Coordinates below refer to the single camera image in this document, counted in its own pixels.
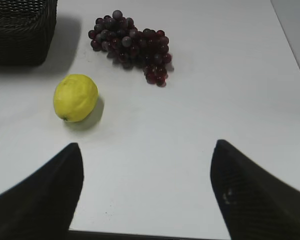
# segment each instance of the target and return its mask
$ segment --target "white table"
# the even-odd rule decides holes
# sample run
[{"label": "white table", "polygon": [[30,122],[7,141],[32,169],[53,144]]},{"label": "white table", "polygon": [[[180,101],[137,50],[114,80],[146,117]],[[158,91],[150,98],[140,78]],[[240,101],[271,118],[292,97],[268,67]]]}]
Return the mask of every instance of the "white table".
[{"label": "white table", "polygon": [[[115,9],[165,30],[165,88],[91,50],[95,18]],[[71,228],[226,240],[209,177],[221,138],[300,190],[300,71],[269,0],[60,0],[57,20],[42,66],[0,68],[0,193],[78,142],[85,181]],[[54,113],[71,73],[98,85],[95,125]]]}]

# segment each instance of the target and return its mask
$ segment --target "red grape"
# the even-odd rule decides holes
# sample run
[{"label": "red grape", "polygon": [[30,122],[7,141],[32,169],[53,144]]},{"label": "red grape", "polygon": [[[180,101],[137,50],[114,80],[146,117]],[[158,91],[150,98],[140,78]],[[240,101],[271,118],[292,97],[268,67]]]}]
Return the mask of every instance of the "red grape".
[{"label": "red grape", "polygon": [[121,47],[121,41],[119,38],[114,38],[111,42],[111,46],[114,48],[114,49],[119,49]]},{"label": "red grape", "polygon": [[167,75],[167,70],[164,66],[158,66],[155,71],[155,75],[165,77]]},{"label": "red grape", "polygon": [[139,47],[136,45],[136,44],[133,44],[131,47],[130,47],[130,56],[131,57],[135,57],[139,54],[140,52],[140,49]]},{"label": "red grape", "polygon": [[129,55],[126,52],[122,52],[119,54],[118,59],[121,63],[125,63],[129,59]]},{"label": "red grape", "polygon": [[112,17],[113,17],[115,20],[120,20],[120,19],[122,19],[122,17],[123,17],[122,11],[120,11],[120,10],[115,10],[115,11],[112,13]]},{"label": "red grape", "polygon": [[153,59],[154,59],[155,64],[161,64],[162,63],[162,56],[159,53],[155,54]]},{"label": "red grape", "polygon": [[113,64],[121,63],[124,69],[133,65],[142,68],[149,84],[166,85],[166,64],[172,61],[169,54],[169,38],[163,30],[145,28],[138,31],[131,17],[123,17],[115,10],[104,18],[95,20],[94,30],[88,32],[94,51],[107,51]]},{"label": "red grape", "polygon": [[97,33],[96,33],[95,30],[90,30],[88,32],[88,36],[89,36],[90,39],[95,39],[96,35],[97,35]]},{"label": "red grape", "polygon": [[159,87],[164,87],[166,83],[166,79],[164,76],[157,76],[156,77],[156,85]]},{"label": "red grape", "polygon": [[169,52],[169,47],[168,45],[161,45],[159,47],[159,52],[162,54],[166,54],[167,52]]},{"label": "red grape", "polygon": [[156,35],[157,35],[158,37],[164,37],[164,36],[165,36],[165,32],[162,31],[162,30],[158,30],[158,31],[156,31]]},{"label": "red grape", "polygon": [[169,38],[167,38],[166,36],[160,37],[160,43],[161,43],[162,45],[168,45],[168,43],[169,43]]},{"label": "red grape", "polygon": [[138,43],[139,43],[140,48],[146,48],[148,46],[147,41],[145,39],[142,39],[142,38],[139,39]]},{"label": "red grape", "polygon": [[103,18],[101,17],[98,17],[96,20],[95,20],[95,24],[103,24],[105,21]]},{"label": "red grape", "polygon": [[100,43],[97,42],[97,40],[92,40],[90,45],[93,49],[97,49],[98,47],[101,46]]},{"label": "red grape", "polygon": [[169,54],[169,53],[166,53],[166,54],[164,54],[164,55],[163,55],[163,62],[164,62],[165,64],[168,64],[168,63],[170,63],[170,62],[171,62],[171,60],[172,60],[172,56],[171,56],[171,54]]},{"label": "red grape", "polygon": [[156,77],[156,75],[153,72],[148,72],[145,75],[145,79],[148,82],[148,84],[155,84],[156,81],[157,81],[157,77]]}]

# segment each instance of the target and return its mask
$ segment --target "wicker basket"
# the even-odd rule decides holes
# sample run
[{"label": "wicker basket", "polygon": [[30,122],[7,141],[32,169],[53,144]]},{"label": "wicker basket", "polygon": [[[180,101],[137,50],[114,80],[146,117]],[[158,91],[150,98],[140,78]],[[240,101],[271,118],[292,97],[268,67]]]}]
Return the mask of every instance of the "wicker basket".
[{"label": "wicker basket", "polygon": [[42,64],[56,16],[57,0],[0,0],[0,65]]}]

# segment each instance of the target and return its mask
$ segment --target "lemon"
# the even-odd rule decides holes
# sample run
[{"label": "lemon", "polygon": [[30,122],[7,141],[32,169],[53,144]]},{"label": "lemon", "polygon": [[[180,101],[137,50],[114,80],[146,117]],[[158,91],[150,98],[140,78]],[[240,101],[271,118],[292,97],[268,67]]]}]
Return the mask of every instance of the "lemon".
[{"label": "lemon", "polygon": [[79,122],[94,109],[98,88],[86,75],[66,76],[55,88],[53,107],[56,115],[67,122]]}]

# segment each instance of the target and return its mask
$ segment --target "white tabletop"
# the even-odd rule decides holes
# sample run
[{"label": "white tabletop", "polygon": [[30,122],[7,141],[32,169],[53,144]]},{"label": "white tabletop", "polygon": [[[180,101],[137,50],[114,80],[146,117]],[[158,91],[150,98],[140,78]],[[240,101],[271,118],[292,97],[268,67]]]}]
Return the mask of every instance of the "white tabletop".
[{"label": "white tabletop", "polygon": [[[165,30],[165,88],[92,51],[95,18],[115,9]],[[54,113],[54,89],[73,73],[99,88],[96,124]],[[209,175],[217,139],[300,190],[300,71],[270,0],[59,0],[46,62],[0,68],[0,193],[78,142],[76,230],[230,239]]]}]

